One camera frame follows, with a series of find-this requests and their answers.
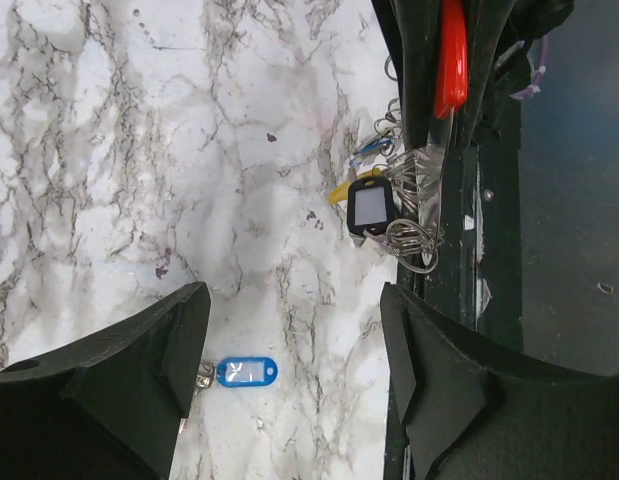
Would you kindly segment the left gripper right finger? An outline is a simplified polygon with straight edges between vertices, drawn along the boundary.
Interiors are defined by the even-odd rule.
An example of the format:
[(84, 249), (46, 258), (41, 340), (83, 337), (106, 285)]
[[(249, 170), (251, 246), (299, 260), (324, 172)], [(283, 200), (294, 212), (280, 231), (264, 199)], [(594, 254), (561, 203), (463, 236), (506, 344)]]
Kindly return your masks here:
[(619, 479), (619, 375), (509, 349), (386, 284), (381, 320), (419, 479)]

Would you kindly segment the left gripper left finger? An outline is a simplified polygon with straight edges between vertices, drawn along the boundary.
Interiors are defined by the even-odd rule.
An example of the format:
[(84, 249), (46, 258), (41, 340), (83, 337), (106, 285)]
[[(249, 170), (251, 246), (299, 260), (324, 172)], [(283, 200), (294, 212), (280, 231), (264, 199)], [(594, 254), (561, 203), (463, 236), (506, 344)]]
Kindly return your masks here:
[(210, 315), (203, 282), (0, 371), (0, 479), (166, 479)]

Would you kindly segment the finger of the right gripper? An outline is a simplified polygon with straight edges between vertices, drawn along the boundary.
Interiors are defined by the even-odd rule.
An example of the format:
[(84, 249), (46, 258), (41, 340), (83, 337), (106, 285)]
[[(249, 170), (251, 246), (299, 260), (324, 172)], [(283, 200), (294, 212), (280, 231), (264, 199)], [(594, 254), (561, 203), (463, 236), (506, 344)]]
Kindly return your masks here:
[(572, 1), (471, 1), (468, 6), (468, 97), (458, 120), (460, 148), (470, 144), (481, 123), (493, 127), (496, 92), (534, 43), (574, 11)]
[(439, 53), (438, 0), (373, 0), (399, 88), (408, 150), (426, 145), (433, 117)]

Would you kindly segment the red black key holder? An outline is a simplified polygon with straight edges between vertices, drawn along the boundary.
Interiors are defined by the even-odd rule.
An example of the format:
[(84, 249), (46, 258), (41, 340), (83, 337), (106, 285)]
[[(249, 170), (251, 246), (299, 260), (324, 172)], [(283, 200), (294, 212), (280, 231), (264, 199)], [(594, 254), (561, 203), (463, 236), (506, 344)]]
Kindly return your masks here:
[(440, 49), (435, 86), (433, 114), (439, 130), (430, 134), (427, 147), (429, 171), (428, 186), (432, 193), (428, 225), (431, 234), (429, 253), (439, 245), (442, 209), (441, 175), (445, 155), (451, 143), (455, 111), (466, 101), (468, 94), (467, 34), (461, 1), (441, 1)]

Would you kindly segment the blue key tag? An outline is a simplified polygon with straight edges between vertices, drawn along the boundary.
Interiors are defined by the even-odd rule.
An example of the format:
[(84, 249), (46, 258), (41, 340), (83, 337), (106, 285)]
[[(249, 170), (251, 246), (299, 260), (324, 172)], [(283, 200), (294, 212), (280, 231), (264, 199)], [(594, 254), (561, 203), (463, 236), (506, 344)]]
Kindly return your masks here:
[(227, 357), (216, 366), (216, 379), (226, 388), (264, 387), (278, 376), (278, 365), (269, 357)]

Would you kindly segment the bunch of silver keys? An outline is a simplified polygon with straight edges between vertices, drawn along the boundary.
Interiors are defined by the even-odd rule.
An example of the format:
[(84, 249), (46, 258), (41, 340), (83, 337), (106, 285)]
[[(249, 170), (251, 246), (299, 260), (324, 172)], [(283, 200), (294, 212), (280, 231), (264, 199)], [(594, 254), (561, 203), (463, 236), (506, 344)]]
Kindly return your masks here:
[[(443, 134), (451, 124), (443, 123)], [(350, 154), (346, 179), (328, 195), (331, 205), (346, 205), (355, 246), (373, 241), (420, 275), (436, 268), (443, 243), (442, 173), (449, 145), (443, 134), (430, 134), (423, 148), (407, 148), (400, 100), (391, 99)]]

